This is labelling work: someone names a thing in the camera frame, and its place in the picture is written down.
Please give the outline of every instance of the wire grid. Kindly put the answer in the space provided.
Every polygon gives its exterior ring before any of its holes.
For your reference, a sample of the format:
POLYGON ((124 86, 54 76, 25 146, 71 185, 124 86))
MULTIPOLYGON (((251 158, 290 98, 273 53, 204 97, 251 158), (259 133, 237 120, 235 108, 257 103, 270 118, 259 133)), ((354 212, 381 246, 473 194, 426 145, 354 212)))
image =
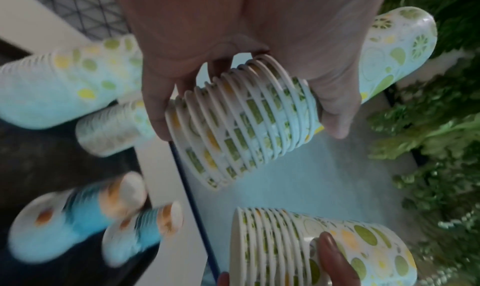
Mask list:
POLYGON ((38 0, 92 40, 131 32, 116 0, 38 0))

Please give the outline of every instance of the fingernail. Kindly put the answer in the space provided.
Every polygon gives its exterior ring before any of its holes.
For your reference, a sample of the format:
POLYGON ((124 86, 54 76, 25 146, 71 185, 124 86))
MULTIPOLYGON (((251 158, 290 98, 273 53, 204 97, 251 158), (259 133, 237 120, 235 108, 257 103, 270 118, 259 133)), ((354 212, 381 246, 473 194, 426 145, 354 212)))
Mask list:
POLYGON ((332 237, 332 235, 328 232, 323 232, 323 236, 325 238, 325 242, 328 246, 328 249, 330 249, 333 252, 338 252, 340 253, 339 247, 337 246, 337 243, 335 242, 335 239, 332 237))

